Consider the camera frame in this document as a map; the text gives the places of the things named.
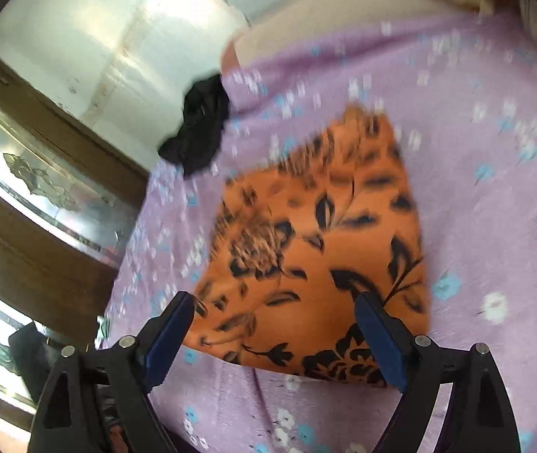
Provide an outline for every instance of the floor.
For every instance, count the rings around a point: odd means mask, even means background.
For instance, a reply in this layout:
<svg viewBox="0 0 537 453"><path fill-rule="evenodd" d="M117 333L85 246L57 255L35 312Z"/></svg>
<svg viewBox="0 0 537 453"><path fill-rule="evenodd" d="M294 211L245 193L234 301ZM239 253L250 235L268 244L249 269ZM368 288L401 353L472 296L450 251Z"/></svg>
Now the floor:
<svg viewBox="0 0 537 453"><path fill-rule="evenodd" d="M221 0L11 0L0 59L147 169L245 17Z"/></svg>

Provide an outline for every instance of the mattress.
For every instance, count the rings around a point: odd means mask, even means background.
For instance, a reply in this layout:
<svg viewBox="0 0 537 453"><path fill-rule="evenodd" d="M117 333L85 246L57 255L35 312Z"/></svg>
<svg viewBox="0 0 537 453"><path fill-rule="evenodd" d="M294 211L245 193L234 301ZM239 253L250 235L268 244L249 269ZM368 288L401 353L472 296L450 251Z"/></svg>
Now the mattress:
<svg viewBox="0 0 537 453"><path fill-rule="evenodd" d="M384 109L417 201L441 346L486 342L524 452L537 452L537 50L512 15L381 22L230 72L220 153L184 180L161 162L115 281L108 345L136 334L208 254L225 179L278 160L347 102ZM420 451L432 451L442 387ZM371 451L399 394L240 367L183 347L151 401L200 451Z"/></svg>

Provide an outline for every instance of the orange floral cloth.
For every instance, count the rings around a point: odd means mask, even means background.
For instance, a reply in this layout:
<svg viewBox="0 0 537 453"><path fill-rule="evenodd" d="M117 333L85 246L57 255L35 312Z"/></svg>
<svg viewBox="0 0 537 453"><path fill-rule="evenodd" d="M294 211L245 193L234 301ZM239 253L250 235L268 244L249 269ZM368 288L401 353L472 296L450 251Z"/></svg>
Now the orange floral cloth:
<svg viewBox="0 0 537 453"><path fill-rule="evenodd" d="M225 361L383 384L355 323L379 295L428 330L419 222L388 119L349 105L281 163L230 180L185 345Z"/></svg>

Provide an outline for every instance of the black scrunchie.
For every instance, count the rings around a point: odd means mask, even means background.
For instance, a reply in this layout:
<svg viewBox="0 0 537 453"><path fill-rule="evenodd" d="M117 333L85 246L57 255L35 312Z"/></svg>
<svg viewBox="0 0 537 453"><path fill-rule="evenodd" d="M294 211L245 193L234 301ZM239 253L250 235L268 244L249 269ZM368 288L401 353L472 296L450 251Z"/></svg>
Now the black scrunchie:
<svg viewBox="0 0 537 453"><path fill-rule="evenodd" d="M182 165L185 177L209 166L220 149L228 104L220 75L193 83L185 95L183 124L159 147L159 156Z"/></svg>

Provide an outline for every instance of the purple floral bedsheet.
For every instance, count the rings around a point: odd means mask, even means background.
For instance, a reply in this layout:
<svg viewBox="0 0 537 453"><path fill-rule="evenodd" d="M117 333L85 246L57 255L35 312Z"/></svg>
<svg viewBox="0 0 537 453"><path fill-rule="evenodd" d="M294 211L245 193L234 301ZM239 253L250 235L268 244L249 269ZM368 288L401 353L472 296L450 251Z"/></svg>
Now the purple floral bedsheet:
<svg viewBox="0 0 537 453"><path fill-rule="evenodd" d="M278 160L348 101L384 108L411 178L433 294L430 335L489 344L523 451L537 452L537 51L510 15L430 18L329 35L223 77L232 114L211 168L157 165L106 316L136 334L207 258L224 180ZM364 453L395 390L315 381L182 348L151 400L201 452ZM432 451L441 393L420 451Z"/></svg>

